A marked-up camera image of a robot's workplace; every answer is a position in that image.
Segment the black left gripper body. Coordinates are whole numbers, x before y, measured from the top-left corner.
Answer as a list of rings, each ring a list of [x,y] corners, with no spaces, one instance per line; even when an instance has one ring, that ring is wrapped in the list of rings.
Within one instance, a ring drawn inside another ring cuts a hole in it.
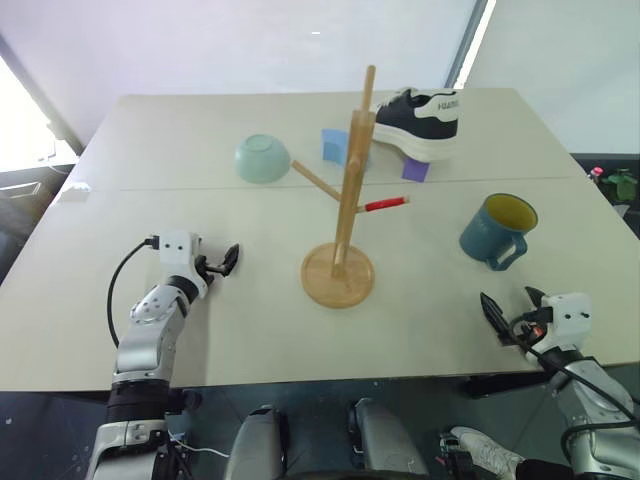
[[[214,275],[222,275],[224,273],[224,265],[210,265],[207,258],[204,255],[198,255],[194,261],[194,267],[196,273],[205,282],[207,286],[210,286],[214,282]]]

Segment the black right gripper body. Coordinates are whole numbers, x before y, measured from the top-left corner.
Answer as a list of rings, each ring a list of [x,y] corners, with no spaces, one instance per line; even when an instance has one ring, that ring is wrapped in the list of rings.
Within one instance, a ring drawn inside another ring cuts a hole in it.
[[[509,325],[511,339],[530,363],[550,363],[548,351],[553,346],[553,310],[541,307],[525,312],[511,321]]]

